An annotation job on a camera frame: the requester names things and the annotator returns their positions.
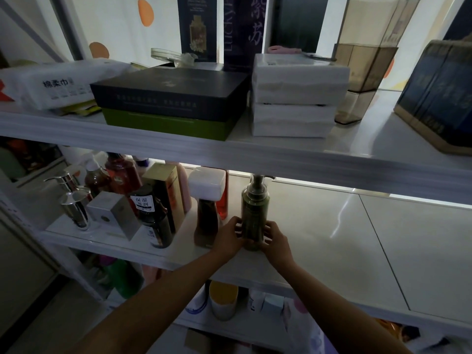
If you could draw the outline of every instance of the pink item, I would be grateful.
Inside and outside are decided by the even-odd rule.
[[[267,53],[278,54],[278,55],[294,55],[302,53],[301,48],[286,48],[283,46],[270,46],[267,49]]]
[[[182,164],[173,161],[167,161],[166,164],[172,164],[177,167],[178,183],[180,186],[180,195],[182,196],[182,204],[184,205],[184,212],[187,213],[192,208],[192,198],[190,197],[190,190],[188,188],[187,172]]]

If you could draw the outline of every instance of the pink bottle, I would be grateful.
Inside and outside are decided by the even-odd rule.
[[[180,185],[180,195],[182,196],[184,212],[187,213],[192,208],[192,198],[190,197],[190,190],[188,188],[187,172],[185,171],[183,165],[180,163],[166,160],[166,164],[175,165],[177,167],[178,182]]]

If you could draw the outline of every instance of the toiletry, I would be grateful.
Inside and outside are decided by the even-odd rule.
[[[223,196],[226,172],[212,167],[199,166],[188,177],[190,195],[197,199],[197,227],[193,240],[197,246],[211,247],[221,219],[216,208],[216,201]]]
[[[143,278],[124,260],[100,255],[100,265],[107,272],[121,297],[128,299],[139,292]]]
[[[209,297],[211,311],[220,321],[229,321],[236,313],[238,286],[211,281]]]
[[[136,170],[138,171],[139,178],[142,178],[147,169],[149,169],[149,158],[139,158],[133,155],[133,160],[136,163]]]
[[[139,211],[139,220],[143,223],[150,243],[156,248],[166,248],[174,239],[170,231],[167,210],[157,199],[149,184],[129,194]]]
[[[228,191],[229,191],[229,171],[226,170],[225,190],[221,199],[216,202],[216,209],[220,215],[221,220],[228,217]]]
[[[143,182],[151,185],[154,196],[167,209],[170,230],[175,234],[185,218],[177,167],[154,163],[143,175]]]
[[[98,165],[92,153],[83,157],[83,164],[87,170],[85,185],[90,189],[91,195],[96,197],[102,191],[111,191],[111,178],[108,173]]]
[[[87,211],[101,225],[102,231],[111,236],[131,241],[141,227],[127,197],[121,194],[102,191],[87,205]]]
[[[187,213],[192,208],[192,199],[190,197],[190,190],[188,189],[187,172],[184,166],[180,163],[166,160],[166,164],[175,165],[177,167],[180,195],[182,196],[182,205],[184,206],[184,212]]]
[[[208,297],[205,290],[205,285],[200,288],[197,294],[192,298],[192,300],[185,307],[185,311],[189,314],[199,314],[201,313],[207,305]]]
[[[274,319],[278,319],[284,308],[284,298],[280,295],[273,295],[266,293],[264,296],[264,303],[261,309],[261,313],[267,316],[271,316]]]
[[[262,242],[264,227],[267,221],[268,195],[267,185],[264,184],[264,175],[251,175],[251,182],[242,192],[241,218],[243,238],[249,238],[255,243],[247,245],[247,250],[258,250],[256,242]]]
[[[105,168],[111,177],[113,192],[127,195],[138,190],[142,183],[133,161],[118,153],[108,153]]]
[[[265,296],[264,292],[250,288],[247,309],[253,312],[260,312],[263,308]]]
[[[55,179],[66,191],[59,198],[59,202],[66,215],[71,218],[79,230],[87,230],[90,227],[91,219],[86,211],[86,206],[93,199],[90,189],[80,187],[75,178],[67,172],[62,172],[44,181],[52,179]]]
[[[283,302],[282,320],[290,343],[289,352],[324,354],[324,334],[302,301],[285,298]]]

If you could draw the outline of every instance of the forearm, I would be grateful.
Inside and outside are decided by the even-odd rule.
[[[330,339],[339,354],[411,354],[369,315],[291,263],[279,273]]]
[[[101,354],[115,354],[117,350],[118,353],[146,353],[225,262],[210,251],[147,286],[84,337],[74,353],[94,353],[95,348]],[[106,343],[110,351],[103,351],[97,341],[112,341],[113,345]]]

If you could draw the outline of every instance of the label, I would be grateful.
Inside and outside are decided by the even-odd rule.
[[[149,196],[130,196],[131,200],[136,205],[136,208],[145,212],[154,212],[154,201],[152,195]]]
[[[159,230],[150,226],[145,226],[145,228],[150,243],[155,244],[156,246],[163,246]]]

